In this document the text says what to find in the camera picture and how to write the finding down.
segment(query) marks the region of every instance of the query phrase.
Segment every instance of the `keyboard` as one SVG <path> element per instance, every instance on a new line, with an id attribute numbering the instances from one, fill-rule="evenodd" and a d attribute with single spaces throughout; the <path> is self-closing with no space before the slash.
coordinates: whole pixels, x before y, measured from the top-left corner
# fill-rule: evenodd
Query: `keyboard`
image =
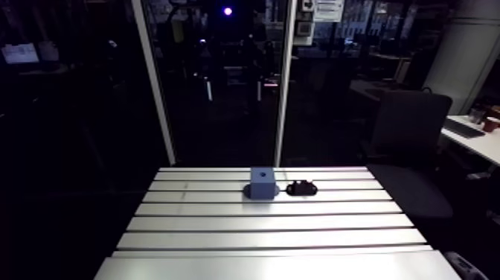
<path id="1" fill-rule="evenodd" d="M 449 118 L 444 121 L 444 128 L 468 139 L 484 135 L 482 131 L 475 130 L 465 124 L 450 120 Z"/>

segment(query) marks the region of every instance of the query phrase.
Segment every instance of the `chair backrest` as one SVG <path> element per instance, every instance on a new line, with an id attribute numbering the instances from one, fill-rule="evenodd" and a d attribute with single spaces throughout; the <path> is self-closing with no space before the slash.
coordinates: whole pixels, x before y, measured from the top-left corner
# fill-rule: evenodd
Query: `chair backrest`
<path id="1" fill-rule="evenodd" d="M 445 95 L 386 92 L 374 122 L 371 148 L 415 159 L 433 154 L 451 104 Z"/>

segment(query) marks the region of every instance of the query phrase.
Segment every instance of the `glass wall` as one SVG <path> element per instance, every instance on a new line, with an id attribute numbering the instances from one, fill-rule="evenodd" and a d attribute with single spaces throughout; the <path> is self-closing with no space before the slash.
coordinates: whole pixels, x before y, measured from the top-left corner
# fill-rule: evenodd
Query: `glass wall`
<path id="1" fill-rule="evenodd" d="M 272 165 L 283 0 L 143 0 L 178 166 Z"/>
<path id="2" fill-rule="evenodd" d="M 310 34 L 295 31 L 283 166 L 362 165 L 359 143 L 379 99 L 426 86 L 454 7 L 448 1 L 337 3 L 337 18 L 317 19 L 316 11 Z"/>
<path id="3" fill-rule="evenodd" d="M 0 1 L 0 49 L 2 278 L 92 279 L 168 165 L 131 3 Z"/>

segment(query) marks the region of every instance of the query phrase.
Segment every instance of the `glass door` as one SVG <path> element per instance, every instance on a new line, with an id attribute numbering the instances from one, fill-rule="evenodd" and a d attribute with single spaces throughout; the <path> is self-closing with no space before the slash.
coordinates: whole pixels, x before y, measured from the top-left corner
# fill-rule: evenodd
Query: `glass door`
<path id="1" fill-rule="evenodd" d="M 170 161 L 273 165 L 287 1 L 134 1 Z"/>

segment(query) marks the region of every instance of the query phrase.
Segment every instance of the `cup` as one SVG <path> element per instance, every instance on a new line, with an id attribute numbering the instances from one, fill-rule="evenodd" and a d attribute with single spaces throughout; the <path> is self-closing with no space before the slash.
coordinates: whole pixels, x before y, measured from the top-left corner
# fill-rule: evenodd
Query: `cup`
<path id="1" fill-rule="evenodd" d="M 473 124 L 480 124 L 485 113 L 484 110 L 471 109 L 469 112 L 469 121 Z"/>
<path id="2" fill-rule="evenodd" d="M 483 131 L 490 133 L 495 130 L 495 128 L 499 127 L 500 120 L 493 117 L 488 117 L 484 121 Z"/>

